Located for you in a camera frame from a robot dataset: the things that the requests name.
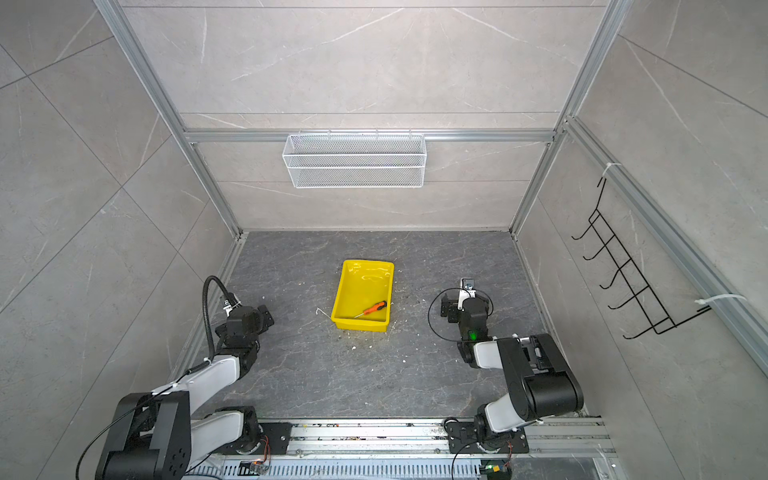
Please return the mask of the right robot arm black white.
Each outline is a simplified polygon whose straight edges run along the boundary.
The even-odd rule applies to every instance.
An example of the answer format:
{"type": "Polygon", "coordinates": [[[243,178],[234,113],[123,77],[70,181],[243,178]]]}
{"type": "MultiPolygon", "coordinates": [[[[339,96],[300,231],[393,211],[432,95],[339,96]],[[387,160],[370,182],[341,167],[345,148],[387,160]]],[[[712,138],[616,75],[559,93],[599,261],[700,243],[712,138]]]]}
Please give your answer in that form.
{"type": "Polygon", "coordinates": [[[490,299],[469,290],[440,298],[440,316],[459,328],[462,360],[481,370],[500,370],[507,392],[480,406],[470,422],[443,421],[453,453],[526,453],[524,428],[553,416],[576,413],[584,395],[551,335],[496,338],[489,334],[490,299]]]}

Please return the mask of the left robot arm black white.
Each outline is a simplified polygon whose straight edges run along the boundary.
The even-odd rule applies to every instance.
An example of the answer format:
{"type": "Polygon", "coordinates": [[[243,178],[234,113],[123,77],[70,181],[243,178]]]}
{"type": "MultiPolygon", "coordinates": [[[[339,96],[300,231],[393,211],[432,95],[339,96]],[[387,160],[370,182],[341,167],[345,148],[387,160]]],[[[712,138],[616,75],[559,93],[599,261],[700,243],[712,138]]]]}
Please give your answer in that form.
{"type": "Polygon", "coordinates": [[[132,393],[116,407],[98,461],[97,479],[181,479],[216,452],[269,458],[269,440],[252,406],[224,407],[194,420],[219,391],[243,378],[256,362],[259,336],[274,325],[268,308],[226,306],[215,333],[214,357],[150,392],[132,393]]]}

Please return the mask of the orange handled screwdriver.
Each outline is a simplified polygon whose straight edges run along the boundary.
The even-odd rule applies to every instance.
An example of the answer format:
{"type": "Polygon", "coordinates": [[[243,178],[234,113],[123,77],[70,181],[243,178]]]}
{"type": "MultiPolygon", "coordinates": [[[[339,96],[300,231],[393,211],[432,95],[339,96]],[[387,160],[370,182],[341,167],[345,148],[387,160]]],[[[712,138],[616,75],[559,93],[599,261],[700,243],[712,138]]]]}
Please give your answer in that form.
{"type": "Polygon", "coordinates": [[[373,314],[375,312],[383,310],[383,309],[385,309],[387,307],[387,305],[388,305],[388,302],[386,300],[378,302],[378,303],[372,305],[371,307],[363,310],[360,314],[356,315],[355,319],[363,317],[363,316],[368,316],[368,315],[371,315],[371,314],[373,314]]]}

